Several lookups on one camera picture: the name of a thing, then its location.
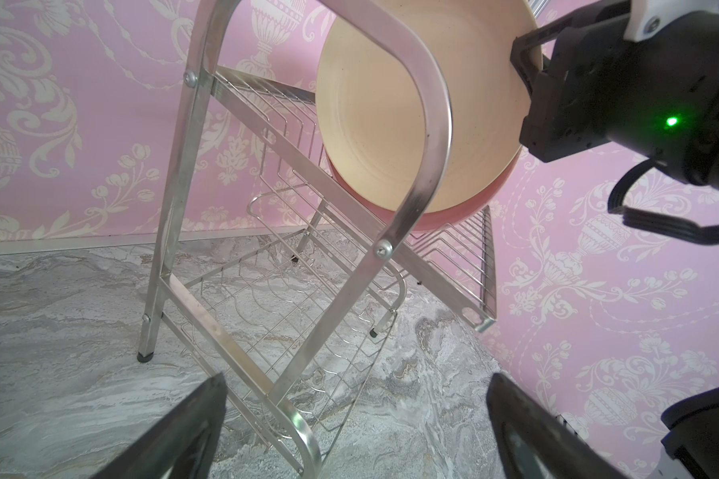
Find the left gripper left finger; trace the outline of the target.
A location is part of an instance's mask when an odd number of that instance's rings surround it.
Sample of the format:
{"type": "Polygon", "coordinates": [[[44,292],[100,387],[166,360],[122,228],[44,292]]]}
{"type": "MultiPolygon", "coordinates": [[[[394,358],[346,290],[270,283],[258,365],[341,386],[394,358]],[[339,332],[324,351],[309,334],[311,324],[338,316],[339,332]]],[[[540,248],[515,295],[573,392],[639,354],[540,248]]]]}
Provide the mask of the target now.
{"type": "Polygon", "coordinates": [[[207,478],[226,415],[228,387],[219,373],[94,476],[96,478],[207,478]]]}

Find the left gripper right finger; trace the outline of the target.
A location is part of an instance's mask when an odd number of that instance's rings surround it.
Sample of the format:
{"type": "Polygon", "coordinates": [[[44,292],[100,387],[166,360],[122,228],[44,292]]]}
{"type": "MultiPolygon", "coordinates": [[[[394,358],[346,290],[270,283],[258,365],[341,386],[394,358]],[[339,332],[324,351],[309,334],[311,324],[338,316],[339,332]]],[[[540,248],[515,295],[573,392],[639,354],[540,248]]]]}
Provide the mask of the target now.
{"type": "Polygon", "coordinates": [[[485,401],[507,478],[623,476],[505,374],[491,377],[485,401]]]}

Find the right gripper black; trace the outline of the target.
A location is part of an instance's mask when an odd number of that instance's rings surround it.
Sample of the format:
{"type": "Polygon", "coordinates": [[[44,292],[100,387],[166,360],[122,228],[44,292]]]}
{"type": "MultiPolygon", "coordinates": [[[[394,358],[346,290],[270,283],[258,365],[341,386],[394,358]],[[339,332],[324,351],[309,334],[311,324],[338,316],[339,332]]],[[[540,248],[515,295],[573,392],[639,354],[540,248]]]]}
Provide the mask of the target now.
{"type": "Polygon", "coordinates": [[[551,163],[617,143],[657,164],[683,161],[683,18],[573,11],[515,38],[510,61],[530,107],[519,143],[551,163]]]}

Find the steel two-tier dish rack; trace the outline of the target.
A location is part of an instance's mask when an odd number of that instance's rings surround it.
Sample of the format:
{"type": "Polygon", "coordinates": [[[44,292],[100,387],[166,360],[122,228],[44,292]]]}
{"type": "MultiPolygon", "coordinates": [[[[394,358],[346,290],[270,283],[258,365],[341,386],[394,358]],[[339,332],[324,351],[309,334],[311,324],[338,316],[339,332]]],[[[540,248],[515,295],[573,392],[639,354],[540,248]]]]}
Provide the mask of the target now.
{"type": "Polygon", "coordinates": [[[211,378],[213,401],[232,405],[299,477],[316,478],[387,343],[408,279],[475,331],[495,313],[481,277],[458,281],[407,241],[451,147],[445,79],[423,41],[369,1],[328,3],[411,70],[435,134],[409,195],[383,221],[327,172],[330,154],[314,144],[313,93],[220,65],[237,7],[204,1],[195,19],[137,357],[150,361],[160,327],[169,327],[211,378]],[[264,197],[302,224],[271,231],[265,245],[186,283],[173,267],[211,101],[276,155],[278,179],[264,197]]]}

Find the pink bear plate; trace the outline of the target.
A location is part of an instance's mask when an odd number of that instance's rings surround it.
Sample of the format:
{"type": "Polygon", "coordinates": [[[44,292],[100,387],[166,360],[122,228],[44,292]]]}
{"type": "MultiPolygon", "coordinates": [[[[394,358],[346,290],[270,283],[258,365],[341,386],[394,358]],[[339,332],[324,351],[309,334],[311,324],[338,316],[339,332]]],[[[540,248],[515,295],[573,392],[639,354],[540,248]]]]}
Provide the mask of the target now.
{"type": "MultiPolygon", "coordinates": [[[[431,231],[435,231],[439,229],[440,227],[446,226],[446,225],[455,225],[458,224],[471,216],[475,215],[477,212],[483,210],[485,207],[489,205],[489,201],[492,200],[495,195],[501,190],[503,185],[507,182],[509,179],[511,173],[513,172],[520,154],[522,151],[519,151],[514,158],[511,160],[511,162],[508,164],[508,166],[503,170],[503,172],[485,189],[483,189],[481,192],[479,192],[477,195],[472,197],[471,199],[467,200],[466,202],[457,205],[455,207],[442,210],[439,212],[434,213],[426,213],[423,214],[423,216],[419,219],[415,227],[413,228],[413,231],[415,233],[428,233],[431,231]]],[[[348,184],[347,182],[339,175],[339,173],[335,170],[333,167],[332,162],[329,162],[331,173],[333,174],[334,180],[345,190],[347,191],[353,198],[359,201],[360,204],[362,204],[367,210],[372,212],[377,218],[380,220],[389,223],[391,219],[393,218],[393,212],[383,209],[372,202],[365,200],[362,198],[358,193],[356,193],[348,184]]]]}

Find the beige plain plate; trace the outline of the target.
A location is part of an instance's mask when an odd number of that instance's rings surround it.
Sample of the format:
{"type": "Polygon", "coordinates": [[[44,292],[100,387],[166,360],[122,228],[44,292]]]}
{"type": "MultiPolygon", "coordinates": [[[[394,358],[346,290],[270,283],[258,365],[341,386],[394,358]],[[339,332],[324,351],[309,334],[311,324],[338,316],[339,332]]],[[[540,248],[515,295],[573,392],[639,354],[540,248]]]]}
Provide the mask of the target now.
{"type": "MultiPolygon", "coordinates": [[[[524,1],[388,1],[441,67],[453,143],[427,210],[463,217],[485,206],[508,177],[530,99],[510,61],[535,18],[524,1]]],[[[334,171],[362,200],[396,210],[423,155],[423,107],[403,65],[344,20],[323,47],[317,85],[321,133],[334,171]]]]}

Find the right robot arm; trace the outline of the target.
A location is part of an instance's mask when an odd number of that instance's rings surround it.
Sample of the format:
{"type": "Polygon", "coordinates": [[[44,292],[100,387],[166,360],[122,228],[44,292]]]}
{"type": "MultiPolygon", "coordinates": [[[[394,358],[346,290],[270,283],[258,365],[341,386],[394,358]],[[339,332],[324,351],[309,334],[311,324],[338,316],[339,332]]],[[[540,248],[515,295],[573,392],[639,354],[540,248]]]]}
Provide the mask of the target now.
{"type": "Polygon", "coordinates": [[[519,140],[551,163],[615,143],[641,162],[614,185],[596,240],[641,232],[714,247],[719,225],[627,204],[651,171],[719,193],[719,1],[597,1],[518,36],[531,99],[519,140]]]}

